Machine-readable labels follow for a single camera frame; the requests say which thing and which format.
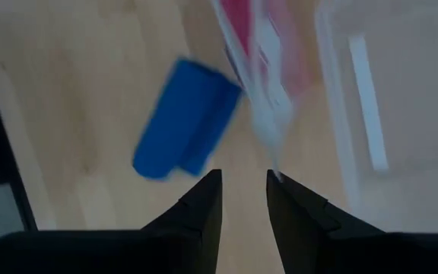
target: hardwood floor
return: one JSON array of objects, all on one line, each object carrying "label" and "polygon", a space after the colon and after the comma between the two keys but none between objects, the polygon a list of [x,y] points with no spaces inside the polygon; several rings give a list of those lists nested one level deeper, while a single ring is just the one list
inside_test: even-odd
[{"label": "hardwood floor", "polygon": [[[317,59],[315,1],[290,2],[317,85],[281,169],[345,207]],[[139,177],[140,131],[177,56],[233,77],[202,0],[0,0],[0,111],[40,229],[140,228],[197,178]],[[218,273],[282,273],[265,202],[269,160],[243,100],[208,164],[224,172]]]}]

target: blue towel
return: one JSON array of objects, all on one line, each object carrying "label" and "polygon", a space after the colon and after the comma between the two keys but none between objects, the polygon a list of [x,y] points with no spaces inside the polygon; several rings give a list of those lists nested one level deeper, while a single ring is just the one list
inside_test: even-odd
[{"label": "blue towel", "polygon": [[221,138],[240,87],[196,62],[177,61],[135,152],[143,177],[163,180],[175,167],[198,176]]}]

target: pink package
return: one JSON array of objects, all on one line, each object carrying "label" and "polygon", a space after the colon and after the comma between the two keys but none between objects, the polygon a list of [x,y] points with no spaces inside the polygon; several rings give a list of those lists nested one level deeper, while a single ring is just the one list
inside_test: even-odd
[{"label": "pink package", "polygon": [[[251,78],[252,72],[252,37],[262,24],[268,21],[275,30],[281,44],[281,82],[292,101],[297,102],[298,95],[310,85],[309,73],[303,46],[300,43],[295,23],[288,12],[285,0],[212,0],[229,51],[236,67],[244,67],[241,78]],[[260,50],[260,71],[265,74],[268,57]]]},{"label": "pink package", "polygon": [[271,152],[278,153],[287,128],[310,86],[295,24],[285,0],[211,0],[244,91],[252,124]]}]

